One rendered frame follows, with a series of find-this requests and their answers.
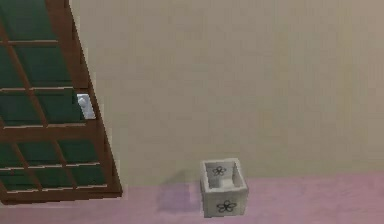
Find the white square flower bin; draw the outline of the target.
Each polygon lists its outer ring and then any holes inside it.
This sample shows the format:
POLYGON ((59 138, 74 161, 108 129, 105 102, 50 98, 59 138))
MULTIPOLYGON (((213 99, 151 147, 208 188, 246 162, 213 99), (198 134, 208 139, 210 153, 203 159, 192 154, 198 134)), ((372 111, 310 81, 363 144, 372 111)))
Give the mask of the white square flower bin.
POLYGON ((200 189, 205 218, 245 213, 249 188, 237 158, 201 161, 200 189))

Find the brown glazed room door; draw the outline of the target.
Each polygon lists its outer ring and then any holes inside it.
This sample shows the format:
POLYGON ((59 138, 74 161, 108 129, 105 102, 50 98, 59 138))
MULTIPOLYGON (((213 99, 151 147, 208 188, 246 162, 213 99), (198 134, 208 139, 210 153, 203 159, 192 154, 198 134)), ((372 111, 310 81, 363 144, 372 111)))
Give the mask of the brown glazed room door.
POLYGON ((122 193, 70 0, 0 0, 0 202, 122 193))

